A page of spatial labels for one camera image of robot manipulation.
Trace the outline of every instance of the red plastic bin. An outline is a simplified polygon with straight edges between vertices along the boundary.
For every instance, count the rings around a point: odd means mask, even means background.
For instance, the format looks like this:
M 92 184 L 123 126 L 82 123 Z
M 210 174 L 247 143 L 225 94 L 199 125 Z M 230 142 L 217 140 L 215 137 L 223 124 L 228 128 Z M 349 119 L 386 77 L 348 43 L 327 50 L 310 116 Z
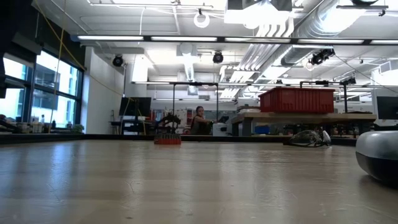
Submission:
M 334 90 L 276 87 L 261 95 L 261 112 L 333 113 Z

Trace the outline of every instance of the wooden table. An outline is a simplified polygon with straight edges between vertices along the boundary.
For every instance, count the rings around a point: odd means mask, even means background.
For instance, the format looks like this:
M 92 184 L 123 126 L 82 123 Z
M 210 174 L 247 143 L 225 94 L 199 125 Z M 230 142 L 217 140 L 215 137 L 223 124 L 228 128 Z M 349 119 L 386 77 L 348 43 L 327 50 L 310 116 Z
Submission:
M 298 113 L 242 113 L 231 120 L 233 136 L 239 136 L 239 124 L 242 123 L 243 136 L 251 136 L 252 122 L 282 124 L 333 124 L 333 123 L 372 123 L 375 114 L 298 114 Z

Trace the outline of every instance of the yellow rope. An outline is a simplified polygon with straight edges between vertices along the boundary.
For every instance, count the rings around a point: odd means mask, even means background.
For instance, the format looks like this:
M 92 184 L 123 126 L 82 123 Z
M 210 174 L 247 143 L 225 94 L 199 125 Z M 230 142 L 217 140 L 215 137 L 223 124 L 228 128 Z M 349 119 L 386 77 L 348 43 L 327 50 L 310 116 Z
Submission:
M 66 12 L 67 10 L 67 0 L 64 0 L 63 2 L 63 10 Z M 52 116 L 54 114 L 54 109 L 55 109 L 55 99 L 57 98 L 57 80 L 58 80 L 58 71 L 60 68 L 60 61 L 61 61 L 61 53 L 62 53 L 62 45 L 63 45 L 63 31 L 64 31 L 64 27 L 65 27 L 65 15 L 63 15 L 62 17 L 62 31 L 61 31 L 61 39 L 60 40 L 60 50 L 58 53 L 58 64 L 57 64 L 57 72 L 55 73 L 55 82 L 54 82 L 54 96 L 52 99 L 52 107 L 51 107 L 51 117 L 50 117 L 50 124 L 52 124 Z
M 57 39 L 60 41 L 60 53 L 58 55 L 58 66 L 59 66 L 59 60 L 60 60 L 60 56 L 61 56 L 61 50 L 62 47 L 65 48 L 65 50 L 68 52 L 68 54 L 71 56 L 71 58 L 76 62 L 77 65 L 79 65 L 79 67 L 86 71 L 86 68 L 84 66 L 81 65 L 81 63 L 78 62 L 78 60 L 72 55 L 72 53 L 69 51 L 69 49 L 67 48 L 67 46 L 62 42 L 63 39 L 63 31 L 64 31 L 64 25 L 62 27 L 62 34 L 61 34 L 61 38 L 58 36 L 58 34 L 56 33 L 56 31 L 54 30 L 54 28 L 51 26 L 50 21 L 46 18 L 42 8 L 39 6 L 39 3 L 37 2 L 37 0 L 35 0 L 37 7 L 39 8 L 40 13 L 43 15 L 45 21 L 47 22 L 47 24 L 49 25 L 49 27 L 51 28 L 52 32 L 54 33 L 54 35 L 57 37 Z M 116 93 L 119 96 L 123 96 L 122 94 L 118 93 L 116 90 L 113 90 L 111 88 L 109 88 L 108 86 L 102 84 L 100 81 L 98 81 L 96 78 L 94 78 L 92 75 L 88 74 L 90 76 L 90 78 L 92 78 L 93 80 L 95 80 L 96 82 L 98 82 L 100 85 L 104 86 L 105 88 L 111 90 L 112 92 Z M 133 99 L 129 98 L 129 101 L 127 103 L 127 106 L 129 105 L 130 100 L 134 101 Z M 143 125 L 144 125 L 144 134 L 146 135 L 146 128 L 145 128 L 145 121 L 143 121 Z

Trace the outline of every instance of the computer monitor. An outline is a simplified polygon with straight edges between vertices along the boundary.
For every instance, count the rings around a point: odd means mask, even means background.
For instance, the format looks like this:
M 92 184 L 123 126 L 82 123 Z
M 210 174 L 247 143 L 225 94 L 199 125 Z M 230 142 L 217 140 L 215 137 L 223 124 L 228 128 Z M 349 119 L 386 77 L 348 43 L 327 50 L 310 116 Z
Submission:
M 379 119 L 398 119 L 398 97 L 378 96 Z
M 119 115 L 150 117 L 151 99 L 151 97 L 123 97 L 120 102 Z

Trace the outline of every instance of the woman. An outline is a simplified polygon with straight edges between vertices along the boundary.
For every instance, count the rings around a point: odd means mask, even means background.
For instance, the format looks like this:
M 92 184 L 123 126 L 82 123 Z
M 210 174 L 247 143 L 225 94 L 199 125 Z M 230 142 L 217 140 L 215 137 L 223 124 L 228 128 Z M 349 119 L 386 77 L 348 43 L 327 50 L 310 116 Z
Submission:
M 212 121 L 203 117 L 205 110 L 202 106 L 197 107 L 197 115 L 193 118 L 191 123 L 191 134 L 207 135 L 210 134 Z

